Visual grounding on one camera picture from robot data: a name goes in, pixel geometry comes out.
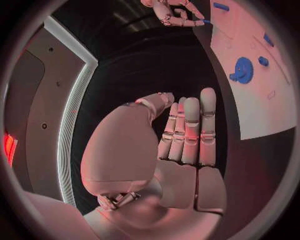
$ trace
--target blue gear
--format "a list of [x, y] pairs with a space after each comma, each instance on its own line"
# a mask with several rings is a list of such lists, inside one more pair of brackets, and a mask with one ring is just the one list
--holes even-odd
[[249, 83], [254, 74], [252, 62], [246, 57], [240, 57], [235, 64], [235, 73], [229, 75], [229, 78], [241, 84]]

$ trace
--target red light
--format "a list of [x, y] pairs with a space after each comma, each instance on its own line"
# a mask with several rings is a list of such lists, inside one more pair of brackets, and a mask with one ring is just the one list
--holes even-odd
[[6, 157], [8, 159], [8, 163], [10, 166], [13, 165], [13, 159], [17, 147], [17, 140], [14, 139], [11, 135], [5, 134], [4, 136], [4, 150]]

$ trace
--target blue plastic part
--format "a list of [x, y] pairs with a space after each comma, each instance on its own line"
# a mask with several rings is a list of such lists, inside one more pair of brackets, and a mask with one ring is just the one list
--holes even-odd
[[258, 58], [258, 61], [259, 61], [259, 63], [260, 63], [261, 65], [263, 65], [263, 66], [265, 66], [265, 67], [269, 66], [269, 60], [268, 60], [267, 58], [263, 57], [263, 56], [260, 56], [260, 57]]
[[229, 78], [241, 84], [249, 83], [254, 75], [252, 62], [246, 57], [240, 57], [235, 64], [235, 73], [229, 75]]
[[220, 4], [220, 3], [217, 3], [217, 2], [214, 2], [213, 3], [213, 6], [217, 9], [223, 9], [225, 11], [229, 11], [229, 6], [226, 6], [226, 5], [223, 5], [223, 4]]
[[272, 42], [271, 38], [269, 38], [269, 36], [265, 33], [263, 36], [263, 39], [270, 44], [272, 47], [274, 47], [274, 43]]

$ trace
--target white panel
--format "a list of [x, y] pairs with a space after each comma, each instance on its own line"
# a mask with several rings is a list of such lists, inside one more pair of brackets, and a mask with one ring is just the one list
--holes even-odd
[[[211, 1], [211, 19], [216, 24], [213, 26], [210, 46], [232, 89], [241, 139], [258, 138], [295, 127], [293, 86], [278, 48], [271, 47], [264, 40], [263, 27], [237, 3], [232, 0], [218, 1], [230, 7], [230, 11], [226, 12], [213, 7], [213, 2]], [[230, 19], [232, 10], [235, 22], [230, 29], [228, 22], [221, 21], [221, 17], [226, 14], [228, 16], [224, 19]], [[268, 67], [260, 65], [260, 56], [268, 59]], [[235, 72], [235, 65], [240, 57], [251, 60], [254, 67], [253, 79], [248, 84], [229, 79], [229, 75]]]

